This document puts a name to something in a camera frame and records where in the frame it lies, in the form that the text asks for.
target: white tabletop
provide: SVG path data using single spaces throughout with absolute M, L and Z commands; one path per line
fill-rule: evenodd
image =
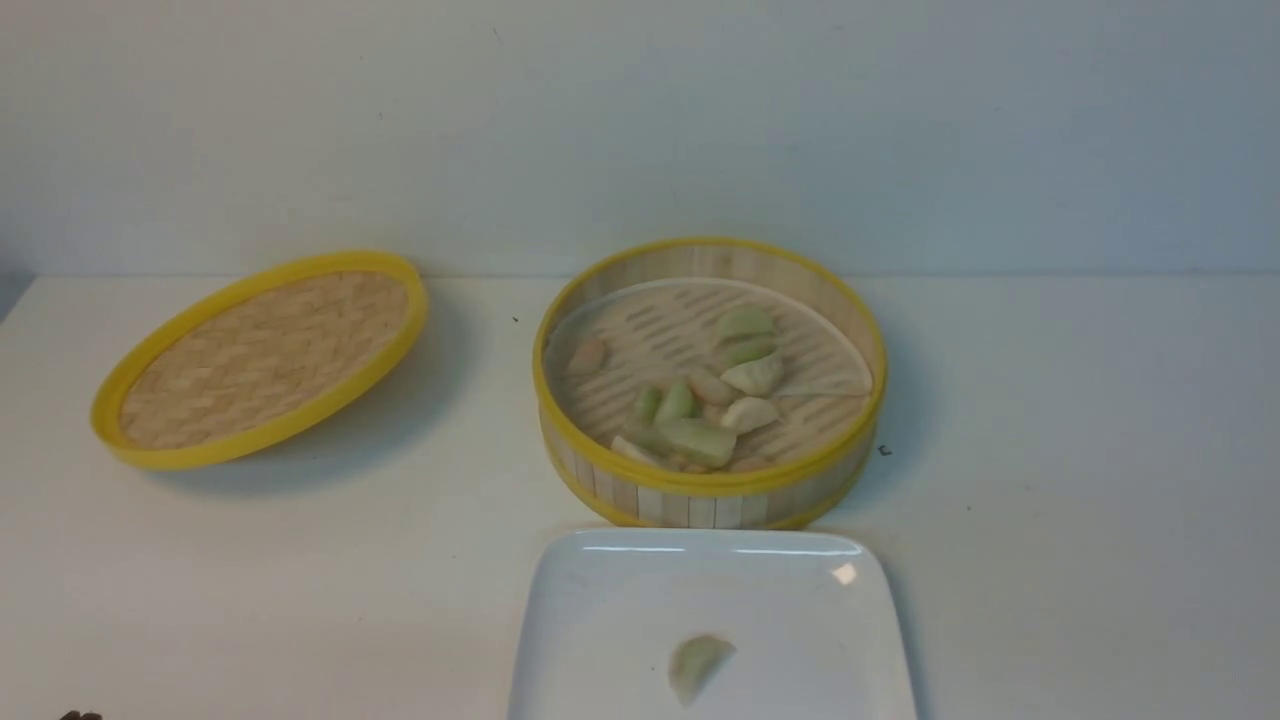
M 538 436 L 562 283 L 433 281 L 416 350 L 329 421 L 119 464 L 99 382 L 221 284 L 41 278 L 0 324 L 0 717 L 503 717 L 541 548 L 600 524 Z M 890 455 L 815 529 L 883 561 L 920 716 L 1274 717 L 1280 278 L 855 287 Z

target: white plate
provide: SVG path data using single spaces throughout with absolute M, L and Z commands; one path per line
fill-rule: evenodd
M 737 652 L 687 708 L 667 683 L 681 641 Z M 543 553 L 508 720 L 915 720 L 884 571 L 813 533 L 585 530 Z

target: steamer basket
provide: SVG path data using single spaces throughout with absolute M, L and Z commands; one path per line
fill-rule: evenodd
M 710 327 L 749 301 L 774 319 L 787 364 L 785 386 L 870 375 L 865 396 L 777 398 L 783 420 L 742 436 L 739 448 L 772 466 L 694 474 L 608 450 L 644 383 L 714 365 Z M 604 368 L 563 369 L 586 336 L 605 341 Z M 728 238 L 680 238 L 608 258 L 561 291 L 534 345 L 543 439 L 579 500 L 618 525 L 803 528 L 849 492 L 870 454 L 887 379 L 874 318 L 817 263 Z

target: white wall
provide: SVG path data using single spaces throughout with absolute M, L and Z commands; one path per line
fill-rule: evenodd
M 1280 270 L 1276 0 L 0 0 L 0 269 Z

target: dumpling on plate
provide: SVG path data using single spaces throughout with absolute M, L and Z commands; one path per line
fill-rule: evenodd
M 667 678 L 680 705 L 689 707 L 707 682 L 737 648 L 716 635 L 698 635 L 680 643 L 671 655 Z

